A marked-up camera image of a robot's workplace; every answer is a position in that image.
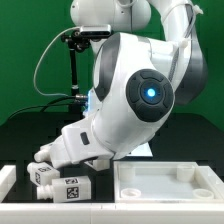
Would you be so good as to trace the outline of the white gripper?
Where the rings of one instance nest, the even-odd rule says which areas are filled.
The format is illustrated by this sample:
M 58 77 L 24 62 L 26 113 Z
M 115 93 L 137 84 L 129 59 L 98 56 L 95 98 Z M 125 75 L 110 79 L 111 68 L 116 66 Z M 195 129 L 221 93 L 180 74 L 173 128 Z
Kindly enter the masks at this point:
M 103 147 L 92 131 L 92 117 L 62 128 L 61 135 L 52 143 L 49 154 L 54 168 L 79 164 L 90 159 L 107 160 L 114 153 Z

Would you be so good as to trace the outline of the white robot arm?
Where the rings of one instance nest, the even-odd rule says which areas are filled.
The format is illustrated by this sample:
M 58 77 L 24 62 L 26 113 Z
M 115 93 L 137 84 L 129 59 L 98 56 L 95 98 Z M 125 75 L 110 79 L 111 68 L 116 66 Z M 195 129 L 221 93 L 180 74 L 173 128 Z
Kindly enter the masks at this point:
M 195 29 L 201 9 L 191 0 L 147 1 L 161 15 L 165 39 L 116 33 L 101 45 L 87 115 L 52 143 L 54 167 L 125 157 L 154 137 L 175 104 L 203 90 L 208 71 Z

